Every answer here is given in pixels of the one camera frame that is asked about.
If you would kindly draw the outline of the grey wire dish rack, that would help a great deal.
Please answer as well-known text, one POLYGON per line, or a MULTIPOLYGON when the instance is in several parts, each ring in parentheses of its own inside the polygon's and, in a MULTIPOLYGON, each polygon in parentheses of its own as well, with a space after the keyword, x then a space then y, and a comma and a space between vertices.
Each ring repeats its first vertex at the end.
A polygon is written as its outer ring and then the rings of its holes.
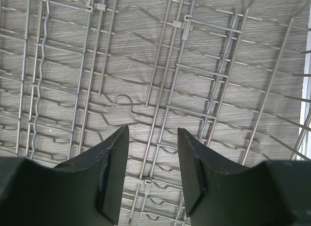
POLYGON ((121 226, 189 226, 178 128, 311 157, 311 0, 0 0, 0 154, 53 167, 129 128, 121 226))

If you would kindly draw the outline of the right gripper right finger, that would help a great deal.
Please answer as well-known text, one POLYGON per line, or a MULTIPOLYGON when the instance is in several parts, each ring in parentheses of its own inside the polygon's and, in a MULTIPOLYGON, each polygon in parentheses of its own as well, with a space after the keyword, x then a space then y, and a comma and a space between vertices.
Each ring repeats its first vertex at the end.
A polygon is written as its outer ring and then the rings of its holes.
POLYGON ((193 226, 308 226, 311 163, 272 160, 248 168, 178 129, 186 215, 193 226))

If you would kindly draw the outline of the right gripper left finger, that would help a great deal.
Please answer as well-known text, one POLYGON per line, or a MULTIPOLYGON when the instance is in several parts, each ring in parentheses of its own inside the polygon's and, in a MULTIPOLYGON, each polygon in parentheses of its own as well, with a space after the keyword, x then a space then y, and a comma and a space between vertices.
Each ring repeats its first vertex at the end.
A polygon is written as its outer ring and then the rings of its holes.
POLYGON ((116 226, 129 149, 122 126, 103 142, 53 168, 0 159, 3 226, 116 226))

